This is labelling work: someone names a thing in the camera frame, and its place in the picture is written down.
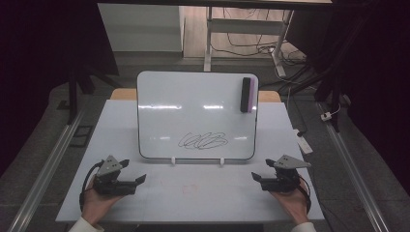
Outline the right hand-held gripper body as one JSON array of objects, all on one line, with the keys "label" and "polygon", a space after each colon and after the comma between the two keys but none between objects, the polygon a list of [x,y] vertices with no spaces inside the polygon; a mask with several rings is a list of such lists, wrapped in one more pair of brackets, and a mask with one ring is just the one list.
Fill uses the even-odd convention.
[{"label": "right hand-held gripper body", "polygon": [[261,187],[263,190],[273,192],[292,192],[300,185],[298,168],[311,167],[309,162],[283,155],[280,159],[274,160],[275,178],[262,178]]}]

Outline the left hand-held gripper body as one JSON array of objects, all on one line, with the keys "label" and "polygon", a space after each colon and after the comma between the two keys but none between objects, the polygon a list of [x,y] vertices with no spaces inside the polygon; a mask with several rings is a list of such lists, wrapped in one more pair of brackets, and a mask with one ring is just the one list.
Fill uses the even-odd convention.
[{"label": "left hand-held gripper body", "polygon": [[121,182],[118,176],[123,168],[113,156],[109,155],[102,162],[96,177],[93,181],[93,187],[100,195],[131,195],[135,194],[135,182]]}]

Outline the black and purple board eraser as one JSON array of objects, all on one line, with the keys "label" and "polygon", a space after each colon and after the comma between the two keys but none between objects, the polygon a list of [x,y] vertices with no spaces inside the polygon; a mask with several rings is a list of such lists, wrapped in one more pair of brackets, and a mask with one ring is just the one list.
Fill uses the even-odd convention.
[{"label": "black and purple board eraser", "polygon": [[254,79],[252,77],[244,77],[242,82],[241,105],[242,113],[251,113],[253,102]]}]

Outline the white dry-erase board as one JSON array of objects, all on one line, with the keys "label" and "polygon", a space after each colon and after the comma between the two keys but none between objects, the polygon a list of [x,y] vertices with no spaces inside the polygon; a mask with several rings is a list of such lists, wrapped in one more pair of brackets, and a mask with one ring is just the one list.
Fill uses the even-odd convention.
[{"label": "white dry-erase board", "polygon": [[[251,113],[242,113],[244,77],[254,79]],[[258,77],[252,73],[141,72],[138,151],[146,159],[249,160],[255,153]]]}]

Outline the person's left hand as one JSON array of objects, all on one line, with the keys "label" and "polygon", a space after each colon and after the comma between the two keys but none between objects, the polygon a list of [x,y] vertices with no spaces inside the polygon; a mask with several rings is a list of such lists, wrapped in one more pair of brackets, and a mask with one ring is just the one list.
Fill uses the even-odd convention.
[{"label": "person's left hand", "polygon": [[98,194],[93,182],[90,182],[84,193],[84,204],[81,216],[96,227],[109,210],[122,199],[122,196],[104,196]]}]

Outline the person's right hand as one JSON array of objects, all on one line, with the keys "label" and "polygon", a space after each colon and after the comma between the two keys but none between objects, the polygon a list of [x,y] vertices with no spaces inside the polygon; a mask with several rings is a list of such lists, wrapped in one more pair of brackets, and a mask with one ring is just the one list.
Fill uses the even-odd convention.
[{"label": "person's right hand", "polygon": [[296,225],[308,222],[307,202],[299,190],[291,193],[272,192],[271,195]]}]

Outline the white power strip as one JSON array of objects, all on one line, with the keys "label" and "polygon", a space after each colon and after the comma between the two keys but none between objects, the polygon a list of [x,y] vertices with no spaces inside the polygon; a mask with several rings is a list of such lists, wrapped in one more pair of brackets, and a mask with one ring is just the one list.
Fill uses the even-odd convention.
[{"label": "white power strip", "polygon": [[302,153],[304,155],[308,155],[311,154],[313,152],[313,150],[311,149],[311,147],[309,146],[308,142],[305,140],[305,138],[303,137],[303,134],[297,130],[294,129],[293,130],[295,135],[296,135],[296,139],[297,139],[297,143],[302,151]]}]

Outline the wooden table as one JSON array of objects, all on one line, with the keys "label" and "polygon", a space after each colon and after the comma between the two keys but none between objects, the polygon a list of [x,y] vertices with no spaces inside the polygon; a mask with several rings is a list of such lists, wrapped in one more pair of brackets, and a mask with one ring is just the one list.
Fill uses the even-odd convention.
[{"label": "wooden table", "polygon": [[[281,102],[276,91],[259,91],[258,94],[261,102]],[[118,88],[112,92],[110,98],[119,101],[136,101],[137,91],[133,88]]]}]

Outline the black tripod stand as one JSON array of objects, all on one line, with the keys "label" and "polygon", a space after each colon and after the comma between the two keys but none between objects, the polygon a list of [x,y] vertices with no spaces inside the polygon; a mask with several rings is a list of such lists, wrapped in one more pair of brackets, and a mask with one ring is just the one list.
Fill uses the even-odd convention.
[{"label": "black tripod stand", "polygon": [[122,87],[120,83],[109,77],[107,73],[104,73],[91,65],[71,65],[64,71],[64,77],[67,79],[69,85],[69,98],[67,101],[62,101],[59,104],[59,108],[69,110],[68,125],[73,124],[73,121],[78,114],[77,87],[80,87],[81,92],[85,95],[92,95],[96,89],[91,79],[92,76],[95,76],[97,79],[113,88]]}]

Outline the black stand with legs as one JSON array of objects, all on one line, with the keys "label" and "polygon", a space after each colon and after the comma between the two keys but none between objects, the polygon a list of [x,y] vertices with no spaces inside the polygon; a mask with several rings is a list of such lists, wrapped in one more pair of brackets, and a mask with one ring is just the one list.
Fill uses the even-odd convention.
[{"label": "black stand with legs", "polygon": [[339,132],[338,127],[338,112],[339,112],[339,95],[340,95],[340,66],[343,62],[343,59],[340,57],[336,57],[333,62],[329,65],[329,67],[317,74],[314,77],[310,77],[307,80],[303,81],[301,84],[298,84],[295,88],[291,88],[288,93],[290,95],[294,95],[308,86],[319,82],[318,89],[314,93],[314,99],[317,102],[324,102],[329,96],[331,96],[331,109],[332,109],[332,118],[329,120],[333,129],[336,132]]}]

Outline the white cabinet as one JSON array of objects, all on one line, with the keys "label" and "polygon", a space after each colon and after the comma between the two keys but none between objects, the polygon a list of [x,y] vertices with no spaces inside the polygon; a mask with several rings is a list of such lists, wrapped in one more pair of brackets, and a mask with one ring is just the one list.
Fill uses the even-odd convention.
[{"label": "white cabinet", "polygon": [[183,7],[107,3],[98,7],[114,51],[183,51]]}]

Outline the aluminium rail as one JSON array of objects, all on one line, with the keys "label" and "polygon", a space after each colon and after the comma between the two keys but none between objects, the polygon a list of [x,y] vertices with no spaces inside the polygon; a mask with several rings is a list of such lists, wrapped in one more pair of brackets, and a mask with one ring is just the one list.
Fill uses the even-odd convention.
[{"label": "aluminium rail", "polygon": [[346,173],[348,174],[352,185],[358,194],[364,210],[366,211],[366,215],[373,227],[373,231],[392,232],[387,221],[382,215],[375,198],[361,175],[358,166],[354,162],[352,155],[341,136],[341,133],[335,130],[330,121],[320,120],[320,122],[325,126],[334,146],[336,147],[337,154],[345,167]]},{"label": "aluminium rail", "polygon": [[29,190],[25,200],[19,208],[11,226],[7,232],[25,232],[33,215],[35,214],[40,202],[51,182],[55,171],[65,155],[70,141],[73,138],[81,119],[85,114],[85,109],[81,108],[78,113],[73,117],[69,124],[67,124],[61,135],[59,136],[55,146],[51,150],[39,176],[34,182],[33,186]]}]

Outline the white desk frame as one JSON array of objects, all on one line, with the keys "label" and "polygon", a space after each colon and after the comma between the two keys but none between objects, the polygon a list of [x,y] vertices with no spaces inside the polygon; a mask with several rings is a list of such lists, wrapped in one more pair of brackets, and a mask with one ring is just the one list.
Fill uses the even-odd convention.
[{"label": "white desk frame", "polygon": [[284,43],[288,26],[293,15],[291,10],[283,10],[281,20],[220,18],[213,17],[213,12],[213,7],[206,8],[206,47],[204,55],[205,72],[209,72],[211,70],[212,51],[215,50],[211,47],[212,35],[214,33],[277,36],[278,40],[274,43],[273,48],[268,49],[268,53],[272,57],[275,71],[278,73],[278,76],[286,77],[279,54],[281,52],[281,47]]}]

